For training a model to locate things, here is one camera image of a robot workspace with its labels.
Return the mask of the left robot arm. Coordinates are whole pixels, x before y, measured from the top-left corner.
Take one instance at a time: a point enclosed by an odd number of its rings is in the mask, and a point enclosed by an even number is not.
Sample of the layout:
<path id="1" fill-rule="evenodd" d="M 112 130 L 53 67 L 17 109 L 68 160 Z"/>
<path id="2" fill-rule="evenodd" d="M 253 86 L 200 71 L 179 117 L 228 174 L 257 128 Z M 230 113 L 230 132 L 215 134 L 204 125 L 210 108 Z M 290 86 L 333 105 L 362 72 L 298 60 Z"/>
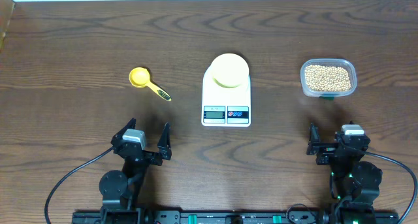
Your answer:
<path id="1" fill-rule="evenodd" d="M 111 170 L 99 182 L 103 196 L 101 223 L 154 223 L 151 210 L 137 206 L 138 196 L 150 166 L 161 166 L 172 157 L 170 124 L 166 123 L 157 143 L 158 150 L 146 150 L 145 132 L 131 119 L 111 140 L 111 150 L 124 159 L 121 170 Z"/>

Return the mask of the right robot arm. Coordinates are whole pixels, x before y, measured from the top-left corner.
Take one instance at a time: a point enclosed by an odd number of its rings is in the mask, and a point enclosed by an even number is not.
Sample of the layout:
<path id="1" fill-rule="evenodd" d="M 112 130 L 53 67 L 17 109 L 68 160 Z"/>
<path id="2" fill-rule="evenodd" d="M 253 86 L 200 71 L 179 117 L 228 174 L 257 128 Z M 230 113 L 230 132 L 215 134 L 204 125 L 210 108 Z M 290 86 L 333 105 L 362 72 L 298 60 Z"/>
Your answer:
<path id="1" fill-rule="evenodd" d="M 334 134 L 334 142 L 323 142 L 318 128 L 310 125 L 308 155 L 317 165 L 330 167 L 330 193 L 337 200 L 320 211 L 318 223 L 376 223 L 373 202 L 379 196 L 383 172 L 363 161 L 370 139 L 360 125 L 349 123 Z"/>

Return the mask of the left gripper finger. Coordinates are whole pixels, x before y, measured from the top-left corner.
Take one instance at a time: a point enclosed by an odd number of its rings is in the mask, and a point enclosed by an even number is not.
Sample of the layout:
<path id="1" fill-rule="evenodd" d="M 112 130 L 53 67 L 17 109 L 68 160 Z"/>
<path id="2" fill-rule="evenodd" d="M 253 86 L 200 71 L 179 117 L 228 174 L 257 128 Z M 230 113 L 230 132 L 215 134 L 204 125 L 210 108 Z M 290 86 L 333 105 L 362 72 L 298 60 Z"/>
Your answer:
<path id="1" fill-rule="evenodd" d="M 118 131 L 113 137 L 111 142 L 116 142 L 117 140 L 122 140 L 123 135 L 126 133 L 128 129 L 135 129 L 136 119 L 131 118 L 129 122 L 120 130 Z"/>
<path id="2" fill-rule="evenodd" d="M 170 145 L 170 124 L 166 123 L 159 142 L 157 144 L 159 153 L 164 160 L 170 160 L 172 157 L 172 148 Z"/>

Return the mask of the yellow plastic measuring scoop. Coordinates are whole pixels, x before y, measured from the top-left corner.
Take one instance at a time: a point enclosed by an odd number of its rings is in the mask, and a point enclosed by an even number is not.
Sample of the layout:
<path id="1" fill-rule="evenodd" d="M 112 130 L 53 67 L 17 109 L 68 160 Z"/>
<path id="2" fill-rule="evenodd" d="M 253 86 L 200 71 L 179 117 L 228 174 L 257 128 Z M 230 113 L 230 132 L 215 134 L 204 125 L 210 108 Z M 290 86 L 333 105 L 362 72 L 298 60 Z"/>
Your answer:
<path id="1" fill-rule="evenodd" d="M 136 88 L 150 88 L 160 98 L 171 101 L 172 97 L 157 84 L 151 81 L 151 75 L 148 69 L 144 67 L 136 67 L 129 73 L 129 81 Z"/>

